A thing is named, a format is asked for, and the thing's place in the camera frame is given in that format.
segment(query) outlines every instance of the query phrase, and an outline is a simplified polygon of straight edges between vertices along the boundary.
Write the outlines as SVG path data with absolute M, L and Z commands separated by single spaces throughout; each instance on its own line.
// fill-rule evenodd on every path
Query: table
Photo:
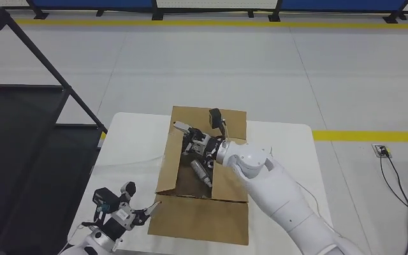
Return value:
M 131 200 L 135 209 L 154 201 L 161 156 L 167 140 L 170 116 L 117 113 L 110 125 L 88 186 L 73 221 L 69 237 L 82 221 L 91 221 L 95 189 L 107 187 L 119 194 L 120 187 L 136 183 Z M 322 216 L 331 224 L 326 193 L 314 147 L 312 131 L 303 124 L 247 121 L 247 141 L 272 146 L 273 156 L 317 198 Z M 304 192 L 316 211 L 313 198 Z M 148 235 L 149 222 L 125 233 L 120 249 L 163 254 L 301 254 L 288 234 L 249 199 L 249 245 L 222 244 L 183 238 Z M 79 229 L 70 244 L 80 243 L 90 230 Z

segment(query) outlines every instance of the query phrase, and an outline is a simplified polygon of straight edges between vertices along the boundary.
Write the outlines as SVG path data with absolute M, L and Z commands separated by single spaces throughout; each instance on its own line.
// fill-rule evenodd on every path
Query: floor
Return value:
M 126 17 L 113 13 L 102 18 Z M 283 15 L 282 19 L 316 17 Z M 323 20 L 338 21 L 382 22 L 369 16 Z M 185 105 L 245 110 L 249 120 L 303 123 L 312 129 L 408 129 L 407 30 L 23 29 L 107 126 L 117 112 L 169 115 L 172 105 Z M 0 32 L 0 45 L 1 83 L 57 84 L 10 30 Z M 92 123 L 73 100 L 59 122 Z M 408 144 L 386 145 L 408 187 Z M 371 143 L 316 142 L 316 150 L 334 227 L 365 254 L 403 254 L 408 242 L 407 208 L 386 187 Z M 397 187 L 388 163 L 384 162 L 384 170 Z

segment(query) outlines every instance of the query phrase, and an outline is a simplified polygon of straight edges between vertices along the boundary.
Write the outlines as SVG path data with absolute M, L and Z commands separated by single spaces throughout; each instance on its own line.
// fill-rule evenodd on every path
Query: cardboard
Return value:
M 211 190 L 197 178 L 189 159 L 181 157 L 183 133 L 173 123 L 181 121 L 218 136 L 220 131 L 212 129 L 208 121 L 209 110 L 173 107 L 156 188 L 156 201 L 162 204 L 150 221 L 148 234 L 248 245 L 248 195 L 233 170 L 215 164 Z M 246 113 L 220 111 L 229 138 L 245 143 Z

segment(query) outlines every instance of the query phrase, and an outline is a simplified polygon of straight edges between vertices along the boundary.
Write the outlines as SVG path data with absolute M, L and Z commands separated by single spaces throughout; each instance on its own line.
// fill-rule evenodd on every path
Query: power outlet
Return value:
M 374 150 L 374 153 L 377 157 L 381 157 L 381 148 L 385 147 L 385 149 L 388 151 L 388 155 L 390 158 L 392 158 L 393 156 L 391 155 L 390 149 L 382 144 L 372 144 L 372 148 Z

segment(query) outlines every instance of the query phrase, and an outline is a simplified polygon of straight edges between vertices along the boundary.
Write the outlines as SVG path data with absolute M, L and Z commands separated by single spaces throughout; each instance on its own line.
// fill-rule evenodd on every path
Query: yellow tape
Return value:
M 37 26 L 233 26 L 233 27 L 313 27 L 332 29 L 408 29 L 408 24 L 260 22 L 218 20 L 34 20 L 18 19 L 19 25 Z
M 313 138 L 315 141 L 408 142 L 408 132 L 315 130 Z

